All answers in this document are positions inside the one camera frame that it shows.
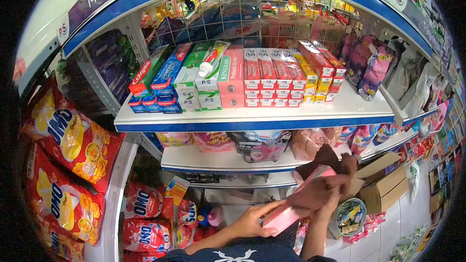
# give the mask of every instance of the white shelf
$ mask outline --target white shelf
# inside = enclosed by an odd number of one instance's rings
[[[182,114],[135,114],[128,100],[118,112],[117,131],[283,130],[390,123],[394,114],[380,92],[364,101],[346,80],[333,102],[301,107],[228,108]]]
[[[105,194],[105,212],[100,228],[99,242],[92,246],[85,243],[84,258],[88,262],[119,261],[118,225],[123,191],[130,174],[138,145],[125,138],[115,158],[107,193]]]
[[[162,155],[162,170],[200,173],[270,173],[293,171],[308,163],[297,161],[288,148],[277,162],[247,163],[236,150],[202,153],[197,146],[165,148]]]

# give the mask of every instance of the toothpaste tube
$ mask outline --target toothpaste tube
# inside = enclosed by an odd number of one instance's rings
[[[144,109],[144,106],[142,104],[142,99],[141,98],[136,98],[134,96],[131,96],[130,101],[128,101],[128,105],[131,107],[131,109],[136,114],[146,112],[145,109]]]
[[[260,70],[260,88],[261,89],[276,89],[277,74],[274,64],[270,58],[268,49],[257,48],[257,59],[259,61]]]
[[[164,114],[180,114],[181,107],[178,104],[176,96],[164,95],[157,98],[157,105]]]
[[[145,61],[144,65],[139,69],[139,72],[134,76],[133,81],[131,81],[128,87],[134,97],[143,98],[151,95],[152,89],[150,85],[165,61],[162,56],[167,48],[168,44],[155,49],[149,59]]]
[[[191,46],[192,43],[181,44],[168,57],[150,85],[153,96],[176,95],[172,82],[181,70]]]
[[[198,75],[205,77],[217,67],[220,60],[222,60],[223,53],[230,46],[230,43],[224,41],[215,41],[209,55],[199,66]]]
[[[259,89],[260,70],[255,48],[244,49],[244,89]]]

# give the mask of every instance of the pink package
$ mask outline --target pink package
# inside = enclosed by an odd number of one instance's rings
[[[224,131],[193,132],[201,152],[222,152],[235,149],[235,143]]]
[[[301,184],[294,193],[299,192],[305,186],[311,183],[311,181],[317,177],[326,177],[336,175],[335,171],[326,165],[319,165],[312,174],[307,177],[306,181]],[[290,225],[299,219],[298,214],[292,209],[287,203],[277,207],[271,213],[265,216],[262,221],[262,227],[264,229],[275,228],[277,232],[272,236],[276,237],[279,233],[286,230]]]

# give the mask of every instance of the colgate toothpaste box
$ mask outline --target colgate toothpaste box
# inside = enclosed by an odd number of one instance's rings
[[[333,77],[335,68],[327,58],[309,41],[299,41],[298,50],[306,61],[314,64],[315,72],[321,77]]]
[[[260,84],[259,60],[255,48],[244,49],[244,89],[258,90]]]
[[[143,98],[152,94],[150,85],[165,61],[164,54],[167,50],[168,44],[155,49],[149,59],[145,61],[144,65],[139,69],[136,76],[134,76],[133,81],[131,81],[128,87],[134,97]]]
[[[277,89],[277,74],[268,49],[256,48],[260,69],[260,89]]]
[[[183,66],[191,47],[192,43],[181,44],[168,57],[150,85],[153,96],[176,95],[173,81]]]

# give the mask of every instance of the green p/s toothpaste box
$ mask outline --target green p/s toothpaste box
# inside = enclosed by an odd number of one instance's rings
[[[139,72],[134,76],[133,81],[131,81],[128,87],[134,97],[143,98],[152,94],[150,85],[165,62],[168,50],[168,44],[155,49],[149,56],[149,59],[139,69]]]
[[[173,82],[173,87],[175,87],[179,98],[198,95],[194,79],[198,74],[199,66],[207,55],[210,45],[211,42],[198,43],[188,55],[188,58]]]

